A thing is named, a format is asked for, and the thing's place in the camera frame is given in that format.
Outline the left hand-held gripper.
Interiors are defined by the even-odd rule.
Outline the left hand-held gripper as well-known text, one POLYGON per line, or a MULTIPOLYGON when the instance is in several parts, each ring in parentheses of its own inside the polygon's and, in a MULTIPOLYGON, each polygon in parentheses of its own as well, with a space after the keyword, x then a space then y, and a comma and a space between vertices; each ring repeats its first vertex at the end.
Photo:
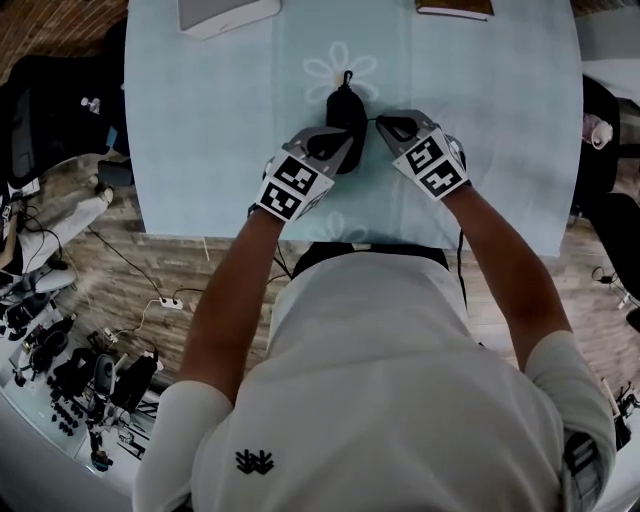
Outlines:
POLYGON ((334 127, 309 127, 285 142, 268 161, 248 216, 263 210, 284 223, 306 215, 334 186, 354 137, 334 127))

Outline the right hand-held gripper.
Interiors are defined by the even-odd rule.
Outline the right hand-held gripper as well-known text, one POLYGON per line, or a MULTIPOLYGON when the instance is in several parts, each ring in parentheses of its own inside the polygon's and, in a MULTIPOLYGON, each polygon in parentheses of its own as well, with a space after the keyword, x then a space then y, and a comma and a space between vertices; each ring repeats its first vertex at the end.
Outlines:
POLYGON ((461 151, 422 111, 389 111, 379 115, 375 124, 396 158, 393 167, 432 200, 440 201, 470 184, 461 151), (429 133, 419 137, 421 130, 429 133))

